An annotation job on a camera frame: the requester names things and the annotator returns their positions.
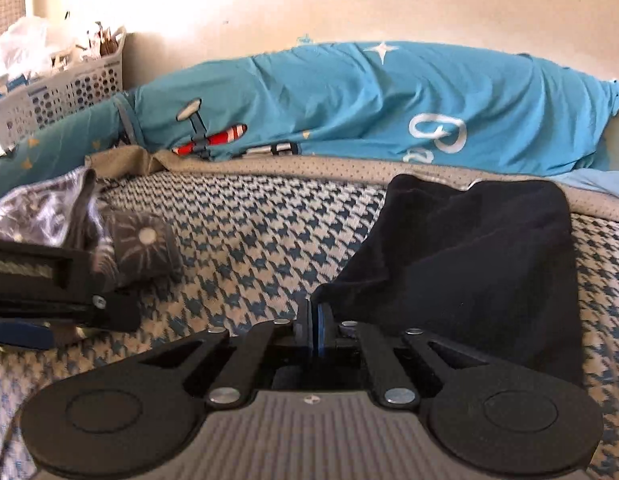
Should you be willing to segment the black t-shirt red print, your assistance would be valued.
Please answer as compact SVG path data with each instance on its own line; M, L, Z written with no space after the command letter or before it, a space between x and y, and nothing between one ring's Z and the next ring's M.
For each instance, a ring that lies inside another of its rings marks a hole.
M339 321L420 328L582 385L583 330L570 208L541 180L466 191L409 174L333 281L314 292Z

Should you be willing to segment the grey patterned folded garment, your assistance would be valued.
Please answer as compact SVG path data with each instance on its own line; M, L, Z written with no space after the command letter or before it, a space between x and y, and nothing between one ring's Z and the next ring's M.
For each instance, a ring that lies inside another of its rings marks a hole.
M96 173L85 167L1 197L0 240L88 252L100 292L178 276L183 268L168 223L104 202Z

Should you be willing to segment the teal pillow with triangles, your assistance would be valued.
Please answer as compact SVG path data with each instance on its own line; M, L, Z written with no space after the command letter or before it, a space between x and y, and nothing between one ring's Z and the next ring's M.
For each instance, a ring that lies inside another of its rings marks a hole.
M123 130L112 99L38 130L0 156L0 198L84 165L88 155L113 148Z

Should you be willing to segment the grey dotted mattress edge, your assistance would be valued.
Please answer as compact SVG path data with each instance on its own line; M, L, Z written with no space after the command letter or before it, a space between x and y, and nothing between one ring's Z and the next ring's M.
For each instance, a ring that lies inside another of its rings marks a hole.
M320 157L262 156L231 159L225 162L204 162L196 157L180 157L171 151L149 153L138 145L88 155L85 165L104 179L127 176L147 176L159 171L191 172L191 174L251 174L252 176L285 176L370 184L387 184L398 174L411 174L422 180L442 183L457 190L471 188L481 181L530 181L530 176L508 176L456 168L389 162L388 160Z

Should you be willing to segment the white perforated laundry basket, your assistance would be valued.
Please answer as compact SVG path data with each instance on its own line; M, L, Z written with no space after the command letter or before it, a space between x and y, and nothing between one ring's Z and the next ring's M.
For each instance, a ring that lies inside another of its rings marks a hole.
M60 119L123 90L124 27L116 29L116 50L49 76L0 78L0 156L18 141Z

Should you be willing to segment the blue houndstooth bed cover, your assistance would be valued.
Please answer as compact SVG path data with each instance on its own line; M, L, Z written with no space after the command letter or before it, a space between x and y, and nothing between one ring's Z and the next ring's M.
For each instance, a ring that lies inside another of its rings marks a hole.
M298 300L333 278L360 246L384 200L378 185L263 176L170 174L113 183L118 208L152 212L175 230L182 277L142 296L133 334L102 333L43 352L0 352L0 478L34 465L14 429L35 390L189 336L209 325L242 333L288 318ZM605 416L589 472L619 479L619 222L572 218L584 324L586 385Z

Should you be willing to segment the blue airplane print bolster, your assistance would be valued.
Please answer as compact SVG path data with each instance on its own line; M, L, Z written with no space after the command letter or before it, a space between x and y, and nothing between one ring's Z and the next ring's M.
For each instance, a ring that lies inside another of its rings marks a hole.
M603 137L619 81L451 44L310 44L198 64L115 99L150 152L207 160L288 143L300 154L544 177L619 198Z

